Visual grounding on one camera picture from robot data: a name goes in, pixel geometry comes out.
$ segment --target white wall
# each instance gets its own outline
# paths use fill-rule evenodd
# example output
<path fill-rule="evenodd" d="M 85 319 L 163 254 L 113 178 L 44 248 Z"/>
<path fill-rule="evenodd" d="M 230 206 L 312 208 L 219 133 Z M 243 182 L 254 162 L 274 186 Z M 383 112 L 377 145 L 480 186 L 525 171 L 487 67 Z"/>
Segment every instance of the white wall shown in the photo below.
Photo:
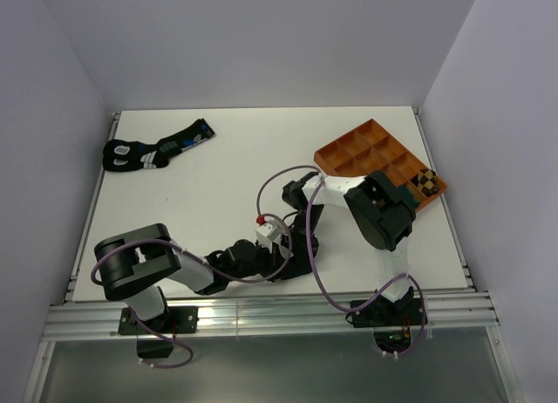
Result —
<path fill-rule="evenodd" d="M 113 109 L 420 105 L 474 0 L 45 0 Z"/>
<path fill-rule="evenodd" d="M 558 0 L 476 0 L 422 113 L 530 402 L 558 399 Z"/>
<path fill-rule="evenodd" d="M 20 401 L 71 272 L 109 115 L 42 0 L 0 0 L 0 400 Z"/>

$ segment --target checkered wooden cube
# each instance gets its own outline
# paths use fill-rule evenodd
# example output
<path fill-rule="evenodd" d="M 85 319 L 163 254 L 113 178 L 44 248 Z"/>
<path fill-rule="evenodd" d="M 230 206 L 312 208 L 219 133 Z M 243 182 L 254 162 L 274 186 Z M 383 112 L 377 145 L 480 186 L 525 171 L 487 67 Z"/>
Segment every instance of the checkered wooden cube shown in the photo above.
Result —
<path fill-rule="evenodd" d="M 417 174 L 417 188 L 426 196 L 437 194 L 439 188 L 436 172 L 431 169 L 420 169 Z"/>

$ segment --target sock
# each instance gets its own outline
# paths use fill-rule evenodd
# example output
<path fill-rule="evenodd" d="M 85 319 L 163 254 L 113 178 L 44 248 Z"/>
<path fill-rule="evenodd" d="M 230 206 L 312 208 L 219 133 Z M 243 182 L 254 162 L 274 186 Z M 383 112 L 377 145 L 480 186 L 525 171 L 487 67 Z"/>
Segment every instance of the sock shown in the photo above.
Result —
<path fill-rule="evenodd" d="M 131 172 L 168 166 L 170 159 L 215 135 L 204 119 L 176 134 L 160 139 L 156 144 L 140 141 L 109 140 L 103 148 L 103 169 L 111 172 Z"/>
<path fill-rule="evenodd" d="M 168 165 L 168 158 L 157 151 L 156 145 L 139 141 L 109 140 L 103 148 L 103 155 L 120 161 L 149 163 L 155 167 Z"/>
<path fill-rule="evenodd" d="M 158 161 L 158 165 L 156 165 L 149 161 L 123 161 L 122 159 L 103 156 L 103 169 L 109 172 L 132 172 L 133 170 L 158 169 L 168 166 L 168 159 L 165 157 L 161 159 L 161 161 Z"/>
<path fill-rule="evenodd" d="M 213 131 L 208 123 L 201 118 L 196 120 L 188 128 L 160 139 L 156 146 L 157 149 L 168 159 L 172 159 L 180 153 L 187 151 L 189 148 L 192 148 L 205 140 L 209 140 L 214 135 L 215 131 Z"/>

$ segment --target white table surface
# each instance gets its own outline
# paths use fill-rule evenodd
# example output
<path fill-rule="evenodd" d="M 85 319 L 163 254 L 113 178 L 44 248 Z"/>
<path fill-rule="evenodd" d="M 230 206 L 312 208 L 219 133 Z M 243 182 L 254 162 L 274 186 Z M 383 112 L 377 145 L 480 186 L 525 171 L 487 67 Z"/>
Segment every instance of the white table surface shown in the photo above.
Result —
<path fill-rule="evenodd" d="M 106 172 L 79 266 L 74 301 L 104 300 L 91 283 L 94 246 L 101 240 L 162 222 L 173 239 L 198 255 L 225 249 L 237 240 L 255 240 L 255 195 L 275 172 L 314 164 L 314 152 L 373 118 L 424 163 L 429 163 L 409 106 L 125 111 L 115 138 L 155 143 L 198 118 L 216 136 L 174 158 L 163 169 Z M 284 215 L 282 186 L 303 176 L 295 171 L 272 182 L 262 210 Z M 358 231 L 349 210 L 327 207 L 316 235 L 316 259 L 330 292 L 371 291 L 380 287 L 381 258 Z M 441 200 L 417 214 L 409 240 L 410 272 L 426 290 L 466 288 L 466 279 Z M 187 287 L 164 280 L 167 297 L 198 297 Z M 239 284 L 214 297 L 279 296 L 318 293 L 310 274 L 278 283 Z"/>

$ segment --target cable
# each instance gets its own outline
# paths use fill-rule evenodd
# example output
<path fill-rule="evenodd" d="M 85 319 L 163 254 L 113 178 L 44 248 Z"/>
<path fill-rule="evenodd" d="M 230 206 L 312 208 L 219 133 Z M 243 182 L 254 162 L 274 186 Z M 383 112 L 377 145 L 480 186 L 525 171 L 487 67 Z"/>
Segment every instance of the cable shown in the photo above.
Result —
<path fill-rule="evenodd" d="M 345 314 L 345 322 L 347 322 L 348 324 L 354 327 L 355 324 L 349 320 L 349 317 L 350 317 L 350 313 Z"/>
<path fill-rule="evenodd" d="M 312 170 L 315 170 L 316 172 L 318 172 L 319 174 L 322 173 L 322 169 L 320 169 L 319 167 L 312 166 L 312 165 L 298 165 L 298 166 L 287 167 L 286 169 L 282 170 L 281 172 L 277 172 L 276 174 L 270 176 L 269 179 L 267 179 L 263 183 L 262 187 L 258 191 L 258 195 L 255 198 L 255 209 L 257 210 L 258 215 L 262 214 L 262 209 L 260 208 L 260 200 L 262 199 L 262 193 L 263 193 L 263 190 L 265 189 L 265 187 L 267 187 L 270 182 L 272 182 L 274 179 L 276 179 L 277 176 L 281 176 L 282 174 L 286 174 L 288 172 L 291 172 L 293 170 L 298 170 L 298 169 L 312 169 Z"/>
<path fill-rule="evenodd" d="M 374 301 L 376 301 L 376 299 L 378 299 L 378 297 L 380 297 L 382 292 L 387 290 L 393 283 L 395 283 L 399 279 L 406 278 L 406 277 L 409 278 L 411 280 L 411 282 L 415 285 L 415 287 L 417 287 L 417 291 L 419 293 L 418 295 L 420 297 L 420 304 L 422 306 L 422 323 L 420 325 L 420 331 L 418 332 L 417 339 L 413 340 L 411 345 L 405 351 L 401 352 L 399 355 L 406 354 L 411 349 L 414 348 L 415 344 L 417 344 L 420 339 L 422 339 L 422 336 L 423 336 L 423 333 L 424 333 L 424 330 L 425 330 L 425 325 L 426 325 L 425 297 L 424 297 L 422 289 L 420 288 L 420 286 L 417 283 L 417 280 L 415 278 L 413 278 L 410 274 L 396 275 L 391 280 L 389 280 L 384 286 L 382 286 L 372 297 L 370 297 L 364 303 L 362 303 L 359 306 L 354 307 L 354 308 L 343 307 L 341 304 L 337 303 L 333 299 L 333 297 L 330 295 L 330 293 L 325 289 L 325 287 L 322 283 L 322 279 L 320 279 L 320 275 L 317 272 L 316 261 L 314 260 L 314 255 L 312 254 L 312 238 L 311 238 L 311 234 L 310 234 L 310 215 L 311 215 L 311 210 L 312 210 L 312 205 L 314 203 L 314 200 L 316 199 L 316 196 L 317 196 L 318 192 L 320 191 L 320 189 L 322 189 L 324 184 L 325 184 L 325 181 L 324 181 L 323 177 L 320 177 L 320 182 L 318 183 L 316 189 L 314 190 L 314 192 L 312 193 L 312 195 L 308 199 L 308 207 L 306 208 L 306 227 L 305 227 L 305 229 L 306 229 L 306 249 L 308 250 L 308 258 L 310 260 L 310 267 L 312 268 L 312 273 L 314 274 L 314 278 L 316 279 L 317 286 L 319 287 L 319 289 L 322 292 L 325 299 L 333 307 L 335 307 L 336 309 L 338 309 L 339 311 L 342 311 L 344 313 L 354 313 L 354 312 L 361 311 L 361 310 L 365 309 L 370 304 L 372 304 Z"/>
<path fill-rule="evenodd" d="M 298 211 L 293 211 L 292 213 L 288 213 L 286 216 L 284 216 L 284 217 L 282 218 L 282 220 L 283 220 L 283 222 L 284 222 L 285 224 L 287 224 L 287 222 L 286 222 L 285 220 L 287 220 L 289 217 L 292 217 L 293 215 L 297 215 L 297 214 L 298 214 Z"/>
<path fill-rule="evenodd" d="M 162 370 L 169 370 L 169 369 L 172 369 L 172 368 L 180 368 L 181 366 L 187 365 L 187 364 L 190 363 L 190 361 L 192 361 L 192 359 L 194 358 L 194 351 L 192 350 L 192 348 L 190 346 L 188 346 L 184 342 L 180 342 L 179 340 L 176 340 L 174 338 L 173 339 L 167 338 L 166 336 L 161 335 L 160 333 L 154 331 L 153 329 L 150 329 L 138 317 L 138 315 L 133 310 L 133 308 L 130 308 L 130 310 L 132 311 L 133 317 L 136 319 L 136 322 L 138 323 L 138 326 L 140 328 L 142 328 L 144 331 L 146 331 L 147 333 L 151 333 L 152 335 L 156 336 L 159 339 L 164 340 L 165 342 L 171 344 L 172 346 L 178 346 L 178 347 L 182 348 L 183 350 L 185 350 L 186 352 L 188 352 L 190 354 L 190 356 L 188 358 L 186 358 L 182 362 L 179 362 L 178 364 L 156 364 L 156 363 L 151 362 L 147 359 L 142 359 L 141 360 L 142 363 L 144 363 L 146 365 L 149 365 L 152 368 L 160 368 Z"/>
<path fill-rule="evenodd" d="M 220 275 L 221 277 L 227 278 L 227 280 L 229 281 L 235 281 L 238 283 L 262 283 L 264 281 L 268 281 L 274 277 L 276 277 L 277 275 L 279 275 L 279 273 L 284 270 L 285 266 L 287 266 L 287 263 L 289 263 L 289 259 L 290 259 L 290 254 L 292 252 L 293 249 L 293 239 L 290 235 L 290 231 L 289 228 L 287 227 L 287 225 L 282 221 L 281 217 L 275 215 L 275 214 L 271 214 L 271 213 L 264 213 L 262 214 L 264 217 L 271 217 L 273 219 L 275 219 L 279 225 L 282 227 L 283 231 L 285 232 L 285 235 L 287 236 L 287 241 L 288 241 L 288 251 L 289 253 L 287 254 L 287 257 L 285 258 L 285 260 L 283 261 L 282 265 L 272 274 L 267 275 L 266 277 L 262 277 L 262 278 L 258 278 L 258 279 L 242 279 L 242 278 L 236 278 L 236 277 L 232 277 L 229 274 L 226 274 L 225 272 L 218 270 L 217 268 L 211 266 L 209 263 L 205 262 L 204 260 L 200 259 L 199 257 L 197 257 L 196 255 L 188 252 L 187 250 L 183 249 L 181 246 L 179 246 L 178 244 L 172 243 L 172 242 L 168 242 L 166 240 L 161 240 L 161 239 L 144 239 L 144 240 L 138 240 L 136 242 L 129 242 L 126 244 L 123 244 L 122 246 L 118 246 L 118 248 L 111 250 L 110 252 L 108 252 L 106 255 L 104 255 L 103 257 L 101 257 L 99 259 L 99 261 L 97 263 L 95 263 L 95 266 L 93 266 L 92 272 L 91 272 L 91 280 L 93 283 L 95 283 L 96 285 L 103 285 L 103 283 L 101 283 L 98 279 L 97 279 L 97 271 L 99 270 L 99 268 L 101 266 L 103 266 L 110 258 L 112 258 L 113 256 L 117 255 L 120 252 L 123 252 L 125 250 L 128 249 L 136 249 L 139 246 L 144 246 L 146 244 L 159 244 L 161 246 L 166 246 L 170 249 L 174 249 L 176 251 L 178 251 L 179 253 L 181 253 L 182 255 L 185 255 L 187 257 L 189 257 L 190 259 L 196 261 L 197 263 L 199 263 L 200 265 L 204 265 L 207 266 L 209 269 L 211 269 L 214 273 Z"/>
<path fill-rule="evenodd" d="M 430 307 L 428 306 L 428 296 L 425 296 L 425 306 L 423 307 L 423 312 L 426 314 L 426 319 L 428 320 L 428 324 L 426 325 L 426 339 L 432 339 L 432 322 L 428 318 L 428 310 Z"/>

